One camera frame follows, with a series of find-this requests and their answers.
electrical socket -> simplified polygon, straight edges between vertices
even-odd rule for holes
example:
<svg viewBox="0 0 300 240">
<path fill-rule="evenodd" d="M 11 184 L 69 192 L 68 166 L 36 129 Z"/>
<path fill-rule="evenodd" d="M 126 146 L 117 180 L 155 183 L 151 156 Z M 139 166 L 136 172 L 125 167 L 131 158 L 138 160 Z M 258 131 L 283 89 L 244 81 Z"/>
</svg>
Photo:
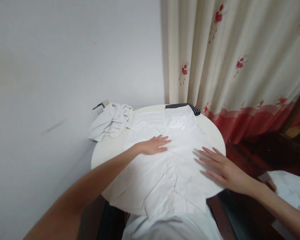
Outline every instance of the electrical socket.
<svg viewBox="0 0 300 240">
<path fill-rule="evenodd" d="M 100 113 L 103 112 L 104 108 L 109 104 L 109 100 L 106 99 L 102 103 L 98 104 L 96 107 L 92 109 L 92 115 L 97 118 Z"/>
</svg>

dark floor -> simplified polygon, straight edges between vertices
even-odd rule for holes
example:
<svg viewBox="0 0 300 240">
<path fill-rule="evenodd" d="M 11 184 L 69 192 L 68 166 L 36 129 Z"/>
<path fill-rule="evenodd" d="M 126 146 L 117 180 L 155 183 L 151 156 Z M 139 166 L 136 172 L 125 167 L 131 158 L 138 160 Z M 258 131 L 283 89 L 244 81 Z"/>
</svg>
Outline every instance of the dark floor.
<svg viewBox="0 0 300 240">
<path fill-rule="evenodd" d="M 270 148 L 263 151 L 256 151 L 256 146 L 248 142 L 241 142 L 237 145 L 226 145 L 227 157 L 239 166 L 243 171 L 253 178 L 257 178 L 266 171 L 285 170 L 300 176 L 300 157 L 293 151 L 286 149 Z M 235 201 L 240 205 L 238 211 L 241 212 L 249 231 L 257 231 L 262 239 L 283 239 L 272 227 L 274 217 L 257 201 L 250 197 L 233 193 Z M 217 225 L 221 235 L 225 240 L 235 239 L 231 233 L 231 227 L 226 223 L 227 218 L 222 216 L 222 207 L 215 201 L 216 198 L 211 198 L 209 201 L 213 203 Z M 78 239 L 121 239 L 124 228 L 124 214 L 121 210 L 105 206 L 105 200 L 102 197 L 89 206 L 83 214 Z M 104 228 L 109 227 L 100 224 L 103 212 L 105 215 L 112 214 L 113 234 L 107 235 L 104 238 Z M 98 234 L 99 226 L 102 228 L 102 234 Z"/>
</svg>

curtain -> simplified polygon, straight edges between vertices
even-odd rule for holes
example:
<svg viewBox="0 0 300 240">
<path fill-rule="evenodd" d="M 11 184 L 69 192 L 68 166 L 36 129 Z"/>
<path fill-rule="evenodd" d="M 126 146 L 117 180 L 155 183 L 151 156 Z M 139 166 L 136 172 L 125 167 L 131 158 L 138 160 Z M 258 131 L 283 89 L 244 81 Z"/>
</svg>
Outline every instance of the curtain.
<svg viewBox="0 0 300 240">
<path fill-rule="evenodd" d="M 278 130 L 300 94 L 300 0 L 168 0 L 168 51 L 170 104 L 225 142 Z"/>
</svg>

table top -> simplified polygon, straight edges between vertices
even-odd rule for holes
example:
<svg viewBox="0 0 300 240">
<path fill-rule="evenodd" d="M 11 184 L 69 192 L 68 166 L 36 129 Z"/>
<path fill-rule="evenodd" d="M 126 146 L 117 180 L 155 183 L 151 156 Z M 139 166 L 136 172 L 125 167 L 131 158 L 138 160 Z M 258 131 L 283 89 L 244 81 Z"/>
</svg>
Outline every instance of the table top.
<svg viewBox="0 0 300 240">
<path fill-rule="evenodd" d="M 140 108 L 135 110 L 133 114 L 136 113 L 146 113 L 146 112 L 158 112 L 164 111 L 165 104 L 154 105 L 149 107 Z M 222 154 L 226 155 L 226 147 L 222 138 L 222 135 L 218 128 L 203 114 L 196 117 L 198 125 L 206 132 L 207 137 L 211 143 L 211 146 L 218 149 Z M 94 148 L 92 159 L 91 159 L 91 169 L 99 166 L 100 164 L 110 160 L 111 158 L 122 153 L 122 148 L 124 142 L 129 134 L 130 129 L 125 129 L 119 137 L 113 139 L 109 136 L 103 138 L 102 142 L 98 142 Z M 102 196 L 109 201 L 111 194 L 112 184 L 110 184 L 107 189 L 102 193 Z M 133 212 L 132 214 L 146 215 L 144 208 L 138 212 Z"/>
</svg>

striped fabric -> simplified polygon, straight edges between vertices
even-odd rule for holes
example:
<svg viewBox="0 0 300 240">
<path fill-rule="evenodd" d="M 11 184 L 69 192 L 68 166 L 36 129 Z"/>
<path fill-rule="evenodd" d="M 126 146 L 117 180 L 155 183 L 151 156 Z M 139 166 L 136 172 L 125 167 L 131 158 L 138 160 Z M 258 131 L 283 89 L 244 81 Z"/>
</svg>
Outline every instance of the striped fabric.
<svg viewBox="0 0 300 240">
<path fill-rule="evenodd" d="M 167 108 L 178 108 L 178 107 L 184 107 L 189 105 L 194 113 L 195 116 L 199 116 L 200 115 L 200 110 L 196 107 L 194 107 L 193 105 L 191 105 L 190 103 L 177 103 L 177 104 L 170 104 L 170 105 L 166 105 L 166 109 Z"/>
</svg>

